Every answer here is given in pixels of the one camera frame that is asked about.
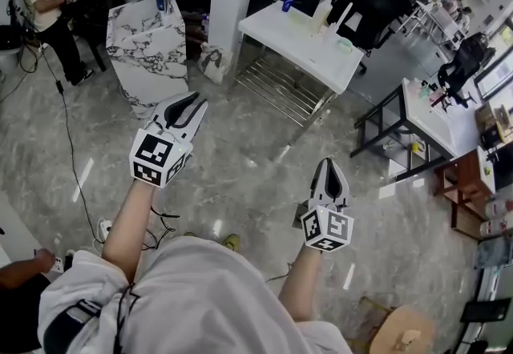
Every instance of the marble cabinet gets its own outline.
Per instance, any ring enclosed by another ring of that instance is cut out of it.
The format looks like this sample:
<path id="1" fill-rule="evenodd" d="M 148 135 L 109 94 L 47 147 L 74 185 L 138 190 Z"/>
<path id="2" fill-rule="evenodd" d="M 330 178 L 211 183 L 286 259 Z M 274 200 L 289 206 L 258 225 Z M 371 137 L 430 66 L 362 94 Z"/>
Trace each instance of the marble cabinet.
<path id="1" fill-rule="evenodd" d="M 163 14 L 155 0 L 111 9 L 107 53 L 122 93 L 138 118 L 147 118 L 161 101 L 188 91 L 185 24 L 175 0 Z"/>

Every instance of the forearm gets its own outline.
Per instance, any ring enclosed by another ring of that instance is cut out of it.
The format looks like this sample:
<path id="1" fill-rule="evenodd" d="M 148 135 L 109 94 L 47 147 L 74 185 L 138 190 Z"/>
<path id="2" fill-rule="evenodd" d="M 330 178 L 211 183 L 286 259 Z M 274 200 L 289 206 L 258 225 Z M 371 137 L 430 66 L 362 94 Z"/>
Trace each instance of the forearm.
<path id="1" fill-rule="evenodd" d="M 308 321 L 313 313 L 313 292 L 321 265 L 321 252 L 303 245 L 278 299 L 296 322 Z"/>
<path id="2" fill-rule="evenodd" d="M 40 13 L 55 10 L 59 8 L 66 0 L 38 0 L 36 1 L 35 8 Z"/>
<path id="3" fill-rule="evenodd" d="M 129 282 L 137 270 L 154 190 L 134 181 L 103 245 L 102 258 L 123 270 Z"/>
<path id="4" fill-rule="evenodd" d="M 4 290 L 17 288 L 42 271 L 43 267 L 36 259 L 11 263 L 0 268 L 0 288 Z"/>

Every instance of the metal shelf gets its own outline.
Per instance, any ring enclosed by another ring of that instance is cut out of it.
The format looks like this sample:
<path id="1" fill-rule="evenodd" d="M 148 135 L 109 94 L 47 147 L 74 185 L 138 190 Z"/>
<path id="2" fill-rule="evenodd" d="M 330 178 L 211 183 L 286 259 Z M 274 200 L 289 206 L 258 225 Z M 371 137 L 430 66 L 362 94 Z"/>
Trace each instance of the metal shelf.
<path id="1" fill-rule="evenodd" d="M 236 81 L 302 127 L 321 101 L 298 80 L 271 66 L 263 58 L 247 67 Z"/>

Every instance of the black office chair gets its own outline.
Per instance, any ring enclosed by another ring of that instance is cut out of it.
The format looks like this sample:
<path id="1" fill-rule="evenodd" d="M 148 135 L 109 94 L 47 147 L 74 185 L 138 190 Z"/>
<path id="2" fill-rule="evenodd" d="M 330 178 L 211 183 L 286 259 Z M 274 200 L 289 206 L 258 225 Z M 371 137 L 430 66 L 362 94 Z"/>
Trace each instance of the black office chair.
<path id="1" fill-rule="evenodd" d="M 495 48 L 488 48 L 487 39 L 482 33 L 464 39 L 454 59 L 443 64 L 438 70 L 440 86 L 447 88 L 447 95 L 453 98 L 458 105 L 468 108 L 467 102 L 469 100 L 475 102 L 475 100 L 472 96 L 464 98 L 459 92 L 482 65 L 490 62 L 494 54 Z"/>
<path id="2" fill-rule="evenodd" d="M 410 0 L 335 0 L 327 22 L 338 21 L 350 3 L 350 12 L 341 24 L 338 34 L 348 38 L 353 45 L 366 51 L 367 56 L 374 48 L 380 48 L 395 32 L 389 28 L 393 20 L 403 16 L 411 8 Z M 344 25 L 355 13 L 362 16 L 356 31 Z M 367 71 L 365 64 L 360 62 L 361 73 Z"/>

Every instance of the yellow shoe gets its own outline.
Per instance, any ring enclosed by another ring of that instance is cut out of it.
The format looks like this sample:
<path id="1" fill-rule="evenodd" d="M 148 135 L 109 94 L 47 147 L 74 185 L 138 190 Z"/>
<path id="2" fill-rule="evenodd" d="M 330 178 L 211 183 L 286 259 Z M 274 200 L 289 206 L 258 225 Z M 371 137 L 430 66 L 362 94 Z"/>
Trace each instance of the yellow shoe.
<path id="1" fill-rule="evenodd" d="M 221 243 L 221 245 L 229 248 L 235 253 L 238 253 L 240 248 L 240 237 L 239 235 L 231 234 L 226 239 L 224 239 L 224 242 Z"/>

